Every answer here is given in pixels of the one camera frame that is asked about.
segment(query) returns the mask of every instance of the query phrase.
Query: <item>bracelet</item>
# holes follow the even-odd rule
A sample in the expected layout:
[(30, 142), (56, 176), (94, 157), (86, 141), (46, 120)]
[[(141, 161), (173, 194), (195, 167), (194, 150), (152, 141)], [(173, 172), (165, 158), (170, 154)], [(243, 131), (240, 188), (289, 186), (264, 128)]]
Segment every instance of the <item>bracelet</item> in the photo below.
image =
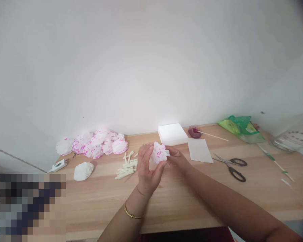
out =
[(142, 217), (135, 217), (134, 215), (128, 213), (127, 208), (126, 208), (126, 202), (125, 202), (125, 211), (126, 211), (126, 213), (127, 213), (131, 218), (137, 218), (137, 219), (143, 218), (143, 217), (145, 216), (145, 213), (146, 213), (146, 212), (144, 212), (144, 215), (143, 215)]

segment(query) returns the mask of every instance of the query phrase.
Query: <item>person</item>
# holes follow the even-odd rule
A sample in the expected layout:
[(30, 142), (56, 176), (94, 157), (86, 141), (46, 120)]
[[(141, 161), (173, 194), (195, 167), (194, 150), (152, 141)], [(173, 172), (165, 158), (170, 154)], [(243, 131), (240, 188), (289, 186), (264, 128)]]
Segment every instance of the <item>person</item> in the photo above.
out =
[[(167, 157), (170, 167), (180, 173), (219, 219), (242, 239), (269, 242), (303, 241), (298, 234), (264, 209), (195, 169), (179, 150), (171, 146), (166, 146), (166, 149), (170, 152), (170, 157)], [(98, 242), (137, 241), (147, 203), (156, 190), (166, 165), (166, 161), (162, 161), (154, 171), (149, 170), (152, 152), (153, 144), (140, 147), (138, 185), (110, 221)]]

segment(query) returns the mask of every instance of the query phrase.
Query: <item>green plastic bag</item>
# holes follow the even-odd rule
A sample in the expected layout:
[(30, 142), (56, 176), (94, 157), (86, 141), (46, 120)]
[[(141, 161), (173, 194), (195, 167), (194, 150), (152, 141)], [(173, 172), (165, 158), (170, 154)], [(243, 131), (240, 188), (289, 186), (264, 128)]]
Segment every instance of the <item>green plastic bag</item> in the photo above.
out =
[(251, 116), (235, 117), (232, 115), (218, 122), (218, 124), (247, 143), (254, 144), (265, 142), (265, 138), (252, 125), (250, 118)]

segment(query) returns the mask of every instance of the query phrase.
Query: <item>scissors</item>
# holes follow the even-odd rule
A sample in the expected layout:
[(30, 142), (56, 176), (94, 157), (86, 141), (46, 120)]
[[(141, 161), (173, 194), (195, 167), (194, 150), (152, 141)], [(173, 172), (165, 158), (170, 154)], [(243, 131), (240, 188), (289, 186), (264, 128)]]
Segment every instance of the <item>scissors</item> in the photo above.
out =
[(246, 181), (246, 178), (240, 172), (238, 172), (236, 169), (232, 168), (229, 164), (235, 164), (235, 165), (238, 165), (238, 166), (247, 166), (248, 165), (247, 162), (245, 162), (244, 160), (238, 159), (238, 158), (233, 158), (233, 159), (227, 161), (227, 160), (222, 159), (218, 155), (216, 155), (216, 156), (219, 158), (219, 160), (216, 159), (216, 158), (213, 158), (213, 157), (212, 157), (212, 159), (225, 163), (228, 166), (228, 169), (229, 169), (231, 175), (233, 175), (234, 178), (236, 178), (240, 182), (245, 182)]

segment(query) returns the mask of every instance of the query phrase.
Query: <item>glass jar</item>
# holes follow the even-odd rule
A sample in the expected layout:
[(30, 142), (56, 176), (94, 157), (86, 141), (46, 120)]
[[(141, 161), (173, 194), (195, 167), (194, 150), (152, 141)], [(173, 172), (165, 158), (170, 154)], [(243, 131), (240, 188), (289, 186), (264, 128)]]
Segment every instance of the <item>glass jar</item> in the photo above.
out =
[(271, 145), (286, 153), (293, 153), (303, 147), (303, 123), (292, 126), (276, 137)]

